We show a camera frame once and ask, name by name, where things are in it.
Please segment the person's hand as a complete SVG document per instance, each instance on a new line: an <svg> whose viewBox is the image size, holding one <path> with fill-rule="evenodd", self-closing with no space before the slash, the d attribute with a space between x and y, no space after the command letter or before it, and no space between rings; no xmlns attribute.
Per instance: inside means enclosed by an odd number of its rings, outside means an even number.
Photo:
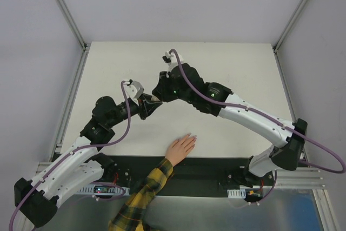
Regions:
<svg viewBox="0 0 346 231"><path fill-rule="evenodd" d="M167 159L173 167L176 166L191 153L195 147L196 140L197 136L192 136L191 133L189 133L173 141L167 148L165 159Z"/></svg>

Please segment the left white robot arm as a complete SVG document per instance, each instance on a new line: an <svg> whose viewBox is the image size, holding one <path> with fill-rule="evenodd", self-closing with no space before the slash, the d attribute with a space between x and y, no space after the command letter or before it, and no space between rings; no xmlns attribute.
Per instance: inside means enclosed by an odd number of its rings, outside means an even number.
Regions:
<svg viewBox="0 0 346 231"><path fill-rule="evenodd" d="M113 182L119 177L111 157L101 153L115 132L113 126L138 115L146 119L162 105L157 97L141 94L116 104L109 96L96 101L91 120L72 146L31 180L14 185L15 206L35 227L43 227L74 193L94 182Z"/></svg>

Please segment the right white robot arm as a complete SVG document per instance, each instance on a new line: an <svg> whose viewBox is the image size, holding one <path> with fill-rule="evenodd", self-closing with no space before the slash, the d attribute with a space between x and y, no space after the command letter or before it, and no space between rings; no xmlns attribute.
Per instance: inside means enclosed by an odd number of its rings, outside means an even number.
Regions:
<svg viewBox="0 0 346 231"><path fill-rule="evenodd" d="M306 133L307 122L277 119L269 120L264 112L252 108L231 89L216 83L205 82L197 70L189 64L172 71L162 71L152 94L160 101L182 100L198 111L234 121L267 139L271 146L262 153L251 156L245 167L231 175L237 183L251 187L262 177L276 169L294 171L298 167L305 140L300 136Z"/></svg>

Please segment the yellow plaid sleeve forearm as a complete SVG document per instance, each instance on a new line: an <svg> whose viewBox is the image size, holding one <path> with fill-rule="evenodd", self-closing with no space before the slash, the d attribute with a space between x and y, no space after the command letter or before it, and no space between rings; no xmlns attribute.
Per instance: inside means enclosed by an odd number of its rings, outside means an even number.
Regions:
<svg viewBox="0 0 346 231"><path fill-rule="evenodd" d="M108 230L156 230L144 222L144 214L173 172L169 160L163 159L144 179L138 190L129 196L117 215L110 220Z"/></svg>

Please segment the beige nail polish bottle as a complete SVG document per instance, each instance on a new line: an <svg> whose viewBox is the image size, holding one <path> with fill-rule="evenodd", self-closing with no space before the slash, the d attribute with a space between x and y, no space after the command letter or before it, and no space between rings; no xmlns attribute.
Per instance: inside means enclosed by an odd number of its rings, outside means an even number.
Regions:
<svg viewBox="0 0 346 231"><path fill-rule="evenodd" d="M151 100L152 100L152 101L157 101L157 102L160 101L160 99L157 98L156 96L152 96L152 97L151 97Z"/></svg>

